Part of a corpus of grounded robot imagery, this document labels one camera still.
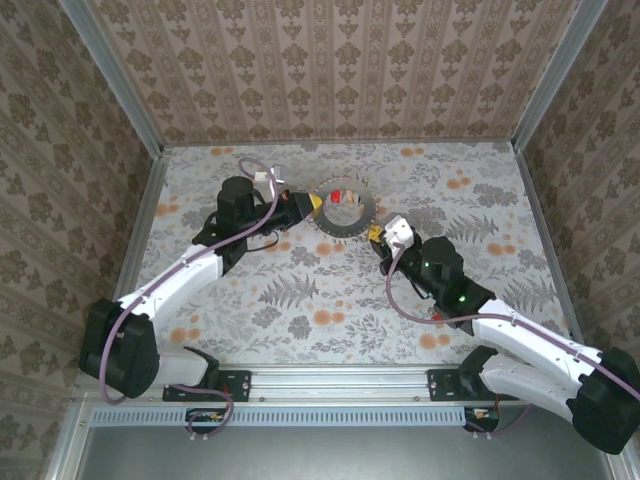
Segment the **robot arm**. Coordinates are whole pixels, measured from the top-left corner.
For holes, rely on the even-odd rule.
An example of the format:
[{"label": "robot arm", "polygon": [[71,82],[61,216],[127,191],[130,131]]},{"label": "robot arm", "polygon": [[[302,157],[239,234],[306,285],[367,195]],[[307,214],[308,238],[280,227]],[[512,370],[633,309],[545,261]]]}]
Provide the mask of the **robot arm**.
[{"label": "robot arm", "polygon": [[[205,221],[204,228],[178,260],[137,291],[115,302],[100,299],[91,307],[80,370],[99,378],[107,338],[123,312],[133,307],[108,354],[105,383],[129,398],[159,385],[214,388],[218,362],[213,357],[188,348],[159,351],[156,332],[162,331],[189,296],[225,275],[242,258],[247,252],[247,237],[238,234],[257,226],[272,208],[271,216],[253,234],[288,230],[322,204],[315,195],[288,190],[273,202],[275,207],[272,202],[265,202],[248,178],[225,180],[218,194],[217,212]],[[226,245],[215,247],[224,240]]]},{"label": "robot arm", "polygon": [[[451,324],[522,359],[487,346],[477,347],[458,369],[468,398],[478,398],[487,391],[521,398],[571,422],[601,450],[612,454],[622,451],[640,424],[640,403],[593,364],[638,391],[640,373],[628,353],[617,348],[601,352],[581,345],[516,312],[464,275],[463,259],[446,237],[423,243],[400,216],[384,229],[372,227],[369,240],[382,259],[382,273],[388,275],[395,259],[397,270],[418,291],[435,300],[440,319],[467,317]],[[494,317],[475,317],[479,314]]]}]

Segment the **gear ring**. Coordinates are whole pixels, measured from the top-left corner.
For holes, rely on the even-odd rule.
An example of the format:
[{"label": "gear ring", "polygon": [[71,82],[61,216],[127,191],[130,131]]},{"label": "gear ring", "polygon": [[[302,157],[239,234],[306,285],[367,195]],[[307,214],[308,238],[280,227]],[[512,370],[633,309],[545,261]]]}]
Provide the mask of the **gear ring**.
[{"label": "gear ring", "polygon": [[327,199],[334,190],[351,190],[358,194],[364,207],[364,211],[358,220],[351,225],[337,225],[327,218],[324,208],[318,209],[313,215],[316,226],[329,236],[336,238],[355,237],[364,233],[369,225],[375,222],[378,213],[376,198],[367,189],[364,183],[351,177],[334,177],[321,183],[314,192],[323,200]]}]

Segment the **table surface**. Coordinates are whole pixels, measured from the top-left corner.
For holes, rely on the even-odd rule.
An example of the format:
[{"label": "table surface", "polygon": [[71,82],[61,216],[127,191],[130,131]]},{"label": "table surface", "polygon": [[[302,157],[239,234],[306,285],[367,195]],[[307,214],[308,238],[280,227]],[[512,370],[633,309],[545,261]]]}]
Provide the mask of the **table surface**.
[{"label": "table surface", "polygon": [[[243,157],[280,165],[292,190],[313,191],[333,176],[362,180],[377,197],[380,217],[397,212],[423,238],[446,235],[469,277],[567,335],[507,142],[172,149],[139,286],[184,252]],[[250,246],[270,241],[261,237]],[[157,333],[160,344],[193,346],[239,364],[462,361],[474,339],[400,317],[388,305],[378,264],[365,237],[338,241],[305,220],[281,235],[275,248],[245,255],[225,277],[195,293]],[[431,301],[420,300],[400,275],[394,296],[408,311],[433,313]]]}]

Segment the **black mounting bracket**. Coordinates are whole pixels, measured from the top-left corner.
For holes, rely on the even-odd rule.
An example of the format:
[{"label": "black mounting bracket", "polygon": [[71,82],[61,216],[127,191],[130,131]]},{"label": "black mounting bracket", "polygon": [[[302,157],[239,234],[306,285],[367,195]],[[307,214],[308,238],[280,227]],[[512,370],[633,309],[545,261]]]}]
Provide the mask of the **black mounting bracket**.
[{"label": "black mounting bracket", "polygon": [[[451,401],[492,401],[496,394],[490,391],[480,379],[482,367],[497,350],[481,345],[476,347],[458,368],[437,368],[427,370],[429,397],[432,402]],[[501,395],[503,400],[517,400],[509,395]]]},{"label": "black mounting bracket", "polygon": [[[228,393],[234,402],[248,402],[251,393],[251,371],[250,370],[220,370],[220,362],[195,348],[185,347],[185,349],[200,355],[209,366],[200,383],[193,388],[205,390],[218,390]],[[202,393],[189,393],[173,388],[165,387],[162,392],[162,400],[165,402],[219,402],[222,399],[217,395],[207,395]]]}]

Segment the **patterned wall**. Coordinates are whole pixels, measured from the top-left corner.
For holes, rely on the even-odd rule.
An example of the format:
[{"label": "patterned wall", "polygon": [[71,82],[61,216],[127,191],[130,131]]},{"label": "patterned wall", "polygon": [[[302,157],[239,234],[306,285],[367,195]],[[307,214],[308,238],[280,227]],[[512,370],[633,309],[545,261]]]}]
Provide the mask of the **patterned wall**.
[{"label": "patterned wall", "polygon": [[0,2],[0,478],[37,478],[150,160],[55,1]]},{"label": "patterned wall", "polygon": [[608,3],[525,154],[588,339],[640,359],[640,2]]},{"label": "patterned wall", "polygon": [[577,0],[92,0],[167,144],[508,138]]}]

